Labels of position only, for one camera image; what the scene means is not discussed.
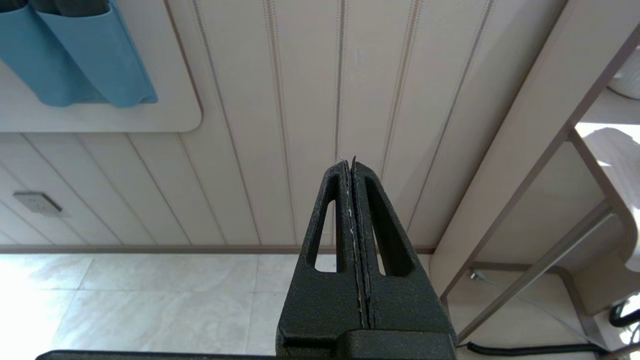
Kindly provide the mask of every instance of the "wooden shelf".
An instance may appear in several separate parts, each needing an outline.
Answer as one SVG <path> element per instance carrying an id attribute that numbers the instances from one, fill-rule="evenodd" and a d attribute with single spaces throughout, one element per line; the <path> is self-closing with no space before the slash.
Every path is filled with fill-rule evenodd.
<path id="1" fill-rule="evenodd" d="M 640 101 L 605 89 L 572 141 L 623 223 L 626 267 L 640 272 Z"/>

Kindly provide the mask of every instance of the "paneled wall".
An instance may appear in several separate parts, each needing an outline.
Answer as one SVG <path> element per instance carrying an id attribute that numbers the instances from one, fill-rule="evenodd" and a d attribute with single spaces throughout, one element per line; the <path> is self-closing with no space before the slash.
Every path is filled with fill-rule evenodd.
<path id="1" fill-rule="evenodd" d="M 434 247 L 564 2 L 169 5 L 200 127 L 0 134 L 0 246 L 293 247 L 326 168 L 356 156 Z"/>

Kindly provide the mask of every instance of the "floor tile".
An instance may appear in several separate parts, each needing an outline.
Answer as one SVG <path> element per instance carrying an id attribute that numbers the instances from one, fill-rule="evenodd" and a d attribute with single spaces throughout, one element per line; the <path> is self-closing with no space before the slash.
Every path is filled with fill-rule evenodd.
<path id="1" fill-rule="evenodd" d="M 255 291 L 286 293 L 296 269 L 298 255 L 263 254 L 258 260 Z"/>
<path id="2" fill-rule="evenodd" d="M 54 346 L 243 354 L 252 293 L 85 291 L 69 307 Z"/>
<path id="3" fill-rule="evenodd" d="M 253 291 L 257 255 L 101 254 L 84 290 Z"/>
<path id="4" fill-rule="evenodd" d="M 380 270 L 380 273 L 382 275 L 385 275 L 385 265 L 382 263 L 382 256 L 380 256 L 380 254 L 377 254 L 378 257 L 378 270 Z"/>
<path id="5" fill-rule="evenodd" d="M 246 346 L 247 354 L 275 355 L 276 327 L 286 297 L 285 293 L 255 294 Z"/>
<path id="6" fill-rule="evenodd" d="M 422 268 L 429 275 L 429 260 L 431 260 L 430 254 L 418 254 L 418 260 L 420 260 L 420 264 L 422 264 Z"/>
<path id="7" fill-rule="evenodd" d="M 0 255 L 1 289 L 77 289 L 93 255 Z"/>
<path id="8" fill-rule="evenodd" d="M 320 254 L 316 258 L 316 270 L 322 272 L 336 272 L 336 257 L 335 254 Z"/>
<path id="9" fill-rule="evenodd" d="M 34 360 L 51 340 L 74 290 L 3 290 L 0 296 L 0 359 Z"/>
<path id="10" fill-rule="evenodd" d="M 517 272 L 483 271 L 483 273 L 489 280 L 505 287 L 521 275 L 521 273 Z M 467 276 L 462 277 L 447 298 L 451 321 L 456 331 L 460 332 L 502 291 L 502 288 L 482 280 L 471 280 Z M 543 275 L 525 289 L 522 296 L 542 304 L 574 329 L 582 332 L 571 299 L 558 276 Z M 585 342 L 542 309 L 520 299 L 511 299 L 463 342 L 467 341 L 488 347 L 560 345 Z M 460 359 L 486 358 L 471 353 L 466 349 L 460 350 L 458 357 Z M 593 356 L 587 353 L 576 353 L 558 355 L 553 358 L 592 359 Z"/>

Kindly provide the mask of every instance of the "vertical groove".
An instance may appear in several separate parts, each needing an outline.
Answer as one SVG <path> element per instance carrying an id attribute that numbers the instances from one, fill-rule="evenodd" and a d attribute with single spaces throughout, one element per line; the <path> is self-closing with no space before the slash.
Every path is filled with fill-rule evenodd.
<path id="1" fill-rule="evenodd" d="M 340 120 L 342 115 L 342 77 L 344 75 L 344 55 L 346 47 L 346 0 L 337 0 L 338 12 L 336 18 L 336 41 L 335 41 L 335 129 L 333 130 L 333 160 L 339 160 L 340 154 Z M 331 244 L 335 245 L 335 202 L 331 210 Z"/>
<path id="2" fill-rule="evenodd" d="M 28 226 L 31 227 L 32 230 L 34 230 L 36 233 L 40 234 L 40 236 L 42 236 L 43 239 L 47 240 L 51 245 L 57 245 L 56 243 L 54 243 L 53 241 L 51 241 L 51 239 L 49 239 L 48 237 L 45 236 L 45 234 L 43 234 L 40 230 L 38 230 L 38 228 L 36 228 L 35 226 L 33 226 L 32 223 L 28 222 L 27 219 L 23 218 L 22 216 L 20 216 L 20 214 L 16 213 L 15 210 L 13 210 L 9 205 L 7 205 L 4 201 L 0 200 L 0 204 L 2 206 L 4 206 L 8 211 L 11 211 L 16 217 L 20 218 L 25 224 L 27 224 Z"/>
<path id="3" fill-rule="evenodd" d="M 189 80 L 191 82 L 191 89 L 193 89 L 193 93 L 196 95 L 196 100 L 198 101 L 198 107 L 200 108 L 200 123 L 202 123 L 204 119 L 204 106 L 202 105 L 202 99 L 200 94 L 198 93 L 198 88 L 196 87 L 196 81 L 193 77 L 193 72 L 191 71 L 191 67 L 189 66 L 187 52 L 184 49 L 184 44 L 182 43 L 180 33 L 178 32 L 178 27 L 175 23 L 175 17 L 173 16 L 171 5 L 169 5 L 169 0 L 164 0 L 164 8 L 167 14 L 169 15 L 169 22 L 171 22 L 171 28 L 173 29 L 173 33 L 175 33 L 175 38 L 178 42 L 178 47 L 180 47 L 180 54 L 182 55 L 182 61 L 184 61 L 185 68 L 187 68 L 187 73 L 189 74 Z"/>
<path id="4" fill-rule="evenodd" d="M 69 228 L 69 231 L 74 233 L 80 240 L 84 241 L 85 244 L 91 245 L 84 236 L 82 236 L 73 226 L 71 226 L 70 223 L 67 222 L 65 218 L 60 218 L 60 221 Z"/>
<path id="5" fill-rule="evenodd" d="M 273 0 L 263 0 L 262 2 L 265 22 L 267 27 L 267 35 L 269 38 L 269 52 L 271 53 L 271 71 L 273 73 L 274 91 L 276 96 L 276 108 L 278 112 L 278 119 L 280 123 L 280 136 L 282 138 L 282 152 L 284 154 L 284 162 L 287 171 L 287 187 L 289 189 L 289 207 L 291 209 L 291 230 L 293 232 L 293 239 L 296 243 L 299 241 L 296 239 L 296 215 L 293 211 L 293 191 L 291 186 L 291 162 L 289 161 L 289 148 L 287 137 L 287 122 L 285 118 L 285 106 L 284 106 L 284 90 L 282 81 L 282 65 L 280 63 L 280 44 L 278 42 L 278 20 L 276 17 L 276 9 Z"/>
<path id="6" fill-rule="evenodd" d="M 340 117 L 342 114 L 342 76 L 344 75 L 344 53 L 346 46 L 346 0 L 338 0 L 338 31 L 337 31 L 337 66 L 335 74 L 335 138 L 333 143 L 333 158 L 338 161 L 340 145 Z"/>
<path id="7" fill-rule="evenodd" d="M 422 13 L 422 0 L 413 0 L 413 4 L 409 11 L 409 16 L 406 23 L 406 29 L 404 31 L 403 48 L 400 57 L 400 64 L 398 66 L 398 73 L 396 77 L 396 89 L 394 90 L 394 98 L 391 105 L 391 112 L 389 114 L 389 121 L 387 127 L 387 139 L 385 141 L 385 152 L 382 158 L 382 164 L 380 167 L 380 182 L 382 183 L 385 178 L 385 170 L 387 167 L 387 161 L 389 152 L 391 150 L 391 144 L 393 141 L 394 131 L 396 129 L 396 120 L 400 111 L 400 104 L 402 103 L 402 95 L 404 92 L 404 84 L 406 83 L 406 76 L 411 63 L 411 55 L 413 52 L 413 43 L 415 42 L 416 33 L 418 30 L 418 23 L 420 21 L 420 14 Z"/>
<path id="8" fill-rule="evenodd" d="M 80 143 L 80 146 L 84 149 L 84 151 L 87 153 L 87 155 L 89 155 L 89 158 L 91 159 L 91 161 L 93 161 L 93 163 L 95 164 L 95 167 L 98 168 L 98 170 L 100 171 L 100 173 L 102 174 L 104 179 L 107 181 L 107 184 L 109 184 L 109 186 L 113 189 L 113 191 L 116 194 L 118 194 L 118 196 L 120 197 L 122 202 L 124 202 L 124 204 L 127 206 L 127 208 L 129 208 L 129 211 L 131 211 L 133 216 L 136 217 L 136 220 L 138 221 L 138 223 L 140 223 L 140 226 L 142 226 L 142 228 L 145 230 L 147 235 L 149 235 L 149 238 L 154 242 L 154 244 L 158 245 L 156 239 L 153 237 L 153 235 L 151 235 L 151 232 L 149 231 L 149 229 L 147 229 L 147 226 L 145 225 L 145 223 L 143 223 L 142 220 L 140 220 L 140 216 L 138 216 L 138 214 L 133 210 L 133 208 L 131 207 L 131 205 L 127 201 L 127 199 L 120 193 L 120 190 L 118 190 L 118 188 L 113 184 L 113 182 L 111 181 L 109 176 L 107 176 L 107 173 L 104 171 L 102 166 L 100 166 L 98 161 L 95 160 L 95 158 L 93 157 L 93 154 L 91 153 L 91 151 L 89 151 L 89 148 L 87 148 L 87 146 L 84 143 L 84 141 L 82 141 L 82 139 L 80 139 L 80 136 L 78 136 L 78 134 L 72 133 L 71 135 L 74 136 L 78 140 L 78 142 Z"/>
<path id="9" fill-rule="evenodd" d="M 246 181 L 244 180 L 244 173 L 242 171 L 242 166 L 240 166 L 240 159 L 238 158 L 236 141 L 234 140 L 233 134 L 231 133 L 231 127 L 229 126 L 229 117 L 227 116 L 227 109 L 225 108 L 225 103 L 222 100 L 222 93 L 220 92 L 220 84 L 218 83 L 218 77 L 216 75 L 216 67 L 214 66 L 213 55 L 211 55 L 211 46 L 209 45 L 207 30 L 205 28 L 204 21 L 202 21 L 202 13 L 200 11 L 200 2 L 199 0 L 191 0 L 191 4 L 193 5 L 193 12 L 196 17 L 196 22 L 198 23 L 198 29 L 200 30 L 200 39 L 202 40 L 202 43 L 207 52 L 207 61 L 209 62 L 209 71 L 211 71 L 211 80 L 213 82 L 214 88 L 216 89 L 216 93 L 218 95 L 218 103 L 220 104 L 220 109 L 222 110 L 222 115 L 225 119 L 225 127 L 227 129 L 227 134 L 229 135 L 229 140 L 231 141 L 231 148 L 234 151 L 236 166 L 238 167 L 238 172 L 240 173 L 240 180 L 242 180 L 244 195 L 246 196 L 246 201 L 247 201 L 247 204 L 249 205 L 249 211 L 251 211 L 253 228 L 255 229 L 255 234 L 258 237 L 258 244 L 262 245 L 260 232 L 258 231 L 258 224 L 255 222 L 255 212 L 253 211 L 251 198 L 249 197 L 249 191 L 246 189 Z"/>
<path id="10" fill-rule="evenodd" d="M 142 166 L 145 167 L 145 170 L 147 171 L 147 174 L 149 174 L 149 177 L 151 178 L 151 181 L 154 182 L 154 185 L 158 189 L 158 192 L 160 193 L 160 196 L 164 200 L 164 203 L 166 204 L 167 208 L 169 208 L 169 211 L 171 211 L 171 214 L 173 215 L 173 218 L 175 219 L 175 222 L 178 223 L 178 226 L 180 227 L 180 230 L 184 234 L 185 239 L 187 239 L 187 242 L 189 242 L 189 245 L 193 245 L 192 242 L 191 242 L 191 239 L 189 239 L 189 235 L 187 234 L 187 232 L 182 227 L 182 224 L 180 223 L 180 220 L 178 220 L 178 217 L 175 215 L 175 212 L 173 212 L 173 208 L 171 207 L 169 202 L 166 200 L 166 196 L 164 196 L 164 193 L 162 192 L 162 189 L 160 188 L 160 186 L 158 185 L 156 179 L 154 178 L 154 175 L 151 173 L 151 170 L 149 170 L 149 167 L 147 166 L 147 163 L 145 163 L 145 160 L 142 158 L 142 156 L 140 156 L 140 152 L 138 151 L 138 148 L 133 144 L 133 141 L 131 141 L 131 138 L 129 137 L 129 134 L 125 133 L 124 136 L 127 137 L 127 140 L 129 141 L 129 144 L 131 144 L 131 147 L 133 148 L 133 151 L 136 153 L 138 159 L 140 159 L 140 162 L 142 163 Z"/>
<path id="11" fill-rule="evenodd" d="M 2 234 L 5 238 L 8 238 L 10 241 L 13 241 L 14 244 L 16 245 L 21 245 L 19 242 L 15 241 L 14 238 L 12 238 L 11 236 L 9 236 L 9 234 L 7 234 L 6 232 L 0 230 L 0 234 Z"/>
<path id="12" fill-rule="evenodd" d="M 47 158 L 45 158 L 45 157 L 42 155 L 42 153 L 40 152 L 40 150 L 38 150 L 38 148 L 37 148 L 37 147 L 35 147 L 35 146 L 31 143 L 31 141 L 29 140 L 29 138 L 28 138 L 28 137 L 26 137 L 24 134 L 21 134 L 21 136 L 25 139 L 25 141 L 27 141 L 27 143 L 28 143 L 28 144 L 33 148 L 33 150 L 34 150 L 36 153 L 38 153 L 38 155 L 40 155 L 40 157 L 42 158 L 42 160 L 43 160 L 45 163 L 47 163 L 47 165 L 49 165 L 49 166 L 51 167 L 51 169 L 56 173 L 56 175 L 58 175 L 58 177 L 60 178 L 60 180 L 61 180 L 63 183 L 65 183 L 65 185 L 67 185 L 67 186 L 69 187 L 69 189 L 71 190 L 71 192 L 73 192 L 73 193 L 76 195 L 76 197 L 77 197 L 78 199 L 80 199 L 80 201 L 81 201 L 81 202 L 82 202 L 82 203 L 83 203 L 83 204 L 84 204 L 84 205 L 89 209 L 89 211 L 91 211 L 91 212 L 95 215 L 95 217 L 96 217 L 96 218 L 97 218 L 97 219 L 102 223 L 102 225 L 104 225 L 104 227 L 105 227 L 105 228 L 106 228 L 106 229 L 107 229 L 107 230 L 108 230 L 108 231 L 113 235 L 113 237 L 114 237 L 116 240 L 118 240 L 118 242 L 119 242 L 121 245 L 126 246 L 126 245 L 122 242 L 122 240 L 121 240 L 121 239 L 120 239 L 120 238 L 119 238 L 119 237 L 118 237 L 118 236 L 113 232 L 113 230 L 111 230 L 111 228 L 107 225 L 107 223 L 105 223 L 105 222 L 104 222 L 104 220 L 103 220 L 100 216 L 98 216 L 98 214 L 96 214 L 96 213 L 95 213 L 95 211 L 93 210 L 93 208 L 92 208 L 91 206 L 89 206 L 89 204 L 87 204 L 87 203 L 86 203 L 86 201 L 84 201 L 84 199 L 80 196 L 80 194 L 78 194 L 78 193 L 76 192 L 76 189 L 74 189 L 74 188 L 73 188 L 73 186 L 71 186 L 71 184 L 69 184 L 69 183 L 67 182 L 67 180 L 65 180 L 65 178 L 64 178 L 64 177 L 62 176 L 62 174 L 58 171 L 58 169 L 57 169 L 57 168 L 55 168 L 55 167 L 53 166 L 53 164 L 51 164 L 51 163 L 49 162 L 49 160 L 47 160 Z"/>
<path id="13" fill-rule="evenodd" d="M 187 164 L 189 165 L 189 168 L 191 168 L 191 172 L 193 173 L 193 176 L 196 178 L 196 182 L 198 183 L 198 186 L 200 187 L 200 191 L 202 192 L 202 195 L 204 196 L 204 201 L 207 203 L 207 207 L 209 208 L 209 212 L 211 212 L 211 217 L 213 217 L 213 221 L 216 223 L 216 226 L 218 226 L 218 231 L 220 232 L 220 236 L 222 236 L 222 243 L 224 245 L 228 245 L 227 244 L 227 239 L 225 238 L 225 233 L 222 231 L 222 227 L 220 226 L 220 222 L 218 221 L 218 217 L 216 216 L 216 213 L 213 211 L 213 207 L 211 206 L 211 202 L 209 202 L 209 198 L 208 198 L 207 194 L 205 193 L 204 188 L 202 187 L 202 182 L 200 181 L 200 177 L 198 177 L 198 173 L 196 172 L 196 169 L 193 166 L 193 162 L 191 161 L 191 157 L 189 156 L 189 152 L 184 147 L 184 142 L 182 141 L 182 136 L 180 134 L 177 134 L 177 140 L 178 140 L 178 143 L 180 144 L 180 148 L 182 149 L 182 152 L 184 153 L 184 157 L 187 159 Z"/>
<path id="14" fill-rule="evenodd" d="M 19 183 L 21 187 L 28 189 L 29 187 L 24 181 L 20 180 L 2 161 L 0 161 L 0 168 L 2 168 L 16 183 Z"/>
<path id="15" fill-rule="evenodd" d="M 482 18 L 480 20 L 480 24 L 478 25 L 478 29 L 476 31 L 476 35 L 474 37 L 474 42 L 471 46 L 471 51 L 469 52 L 469 56 L 467 57 L 467 62 L 465 64 L 464 70 L 462 71 L 462 75 L 460 76 L 460 80 L 458 81 L 458 86 L 456 88 L 456 93 L 453 97 L 453 100 L 451 101 L 451 106 L 449 107 L 449 112 L 447 114 L 447 119 L 445 120 L 443 126 L 442 126 L 442 130 L 440 130 L 440 134 L 438 136 L 438 143 L 436 145 L 436 149 L 433 152 L 433 155 L 431 157 L 431 161 L 429 162 L 429 168 L 427 169 L 427 173 L 424 176 L 424 180 L 422 182 L 422 187 L 420 188 L 420 193 L 418 194 L 417 200 L 415 202 L 415 205 L 413 207 L 413 212 L 411 213 L 411 219 L 409 219 L 409 225 L 407 226 L 407 229 L 411 228 L 411 224 L 413 223 L 413 218 L 415 216 L 415 212 L 418 209 L 418 204 L 420 203 L 420 199 L 422 198 L 422 193 L 424 193 L 424 188 L 427 185 L 427 180 L 429 179 L 429 176 L 431 175 L 431 169 L 433 168 L 433 164 L 438 156 L 438 152 L 440 150 L 440 147 L 442 146 L 442 140 L 444 139 L 444 135 L 447 132 L 447 128 L 449 127 L 449 121 L 451 120 L 451 115 L 453 114 L 453 111 L 456 107 L 456 103 L 458 102 L 458 97 L 460 96 L 460 92 L 462 90 L 462 85 L 465 82 L 465 79 L 467 77 L 467 73 L 469 72 L 469 68 L 471 68 L 471 63 L 473 62 L 473 59 L 476 55 L 476 51 L 478 48 L 478 45 L 480 43 L 480 39 L 482 38 L 482 35 L 484 33 L 484 29 L 486 28 L 486 23 L 489 19 L 489 15 L 491 14 L 492 10 L 493 10 L 493 1 L 494 0 L 487 0 L 485 6 L 484 6 L 484 12 L 482 15 Z"/>

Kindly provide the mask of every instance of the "white cable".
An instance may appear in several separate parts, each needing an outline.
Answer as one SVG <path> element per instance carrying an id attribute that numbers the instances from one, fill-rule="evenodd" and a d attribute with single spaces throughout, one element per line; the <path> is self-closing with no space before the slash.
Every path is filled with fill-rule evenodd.
<path id="1" fill-rule="evenodd" d="M 483 273 L 481 273 L 478 270 L 474 270 L 474 274 L 479 278 L 482 279 L 486 282 L 488 282 L 489 284 L 497 287 L 497 288 L 501 288 L 501 289 L 506 289 L 506 286 L 503 286 L 497 282 L 493 282 L 489 279 L 486 278 L 486 276 L 484 276 Z M 533 300 L 529 300 L 525 297 L 522 297 L 520 295 L 516 295 L 516 297 L 520 300 L 526 301 L 528 303 L 530 303 L 531 305 L 537 306 L 540 309 L 544 310 L 544 312 L 546 312 L 547 314 L 549 314 L 552 318 L 556 319 L 558 322 L 560 322 L 561 324 L 563 324 L 567 329 L 571 330 L 574 334 L 580 336 L 581 338 L 584 338 L 585 340 L 587 340 L 588 342 L 598 345 L 599 347 L 606 349 L 607 351 L 609 350 L 609 348 L 607 348 L 606 346 L 603 346 L 601 343 L 595 341 L 594 339 L 590 338 L 589 336 L 586 336 L 585 334 L 581 333 L 580 331 L 576 330 L 575 328 L 573 328 L 571 325 L 569 325 L 568 323 L 564 322 L 564 320 L 560 319 L 558 316 L 556 316 L 554 313 L 551 312 L 551 310 L 547 309 L 545 306 L 533 301 Z"/>
<path id="2" fill-rule="evenodd" d="M 636 328 L 635 328 L 635 329 L 634 329 L 634 331 L 631 333 L 631 340 L 629 340 L 629 343 L 630 343 L 630 344 L 633 344 L 633 343 L 635 343 L 635 342 L 636 342 L 634 339 L 636 338 L 636 333 L 638 332 L 638 330 L 639 330 L 639 329 L 640 329 L 640 323 L 638 323 L 638 324 L 636 325 Z"/>

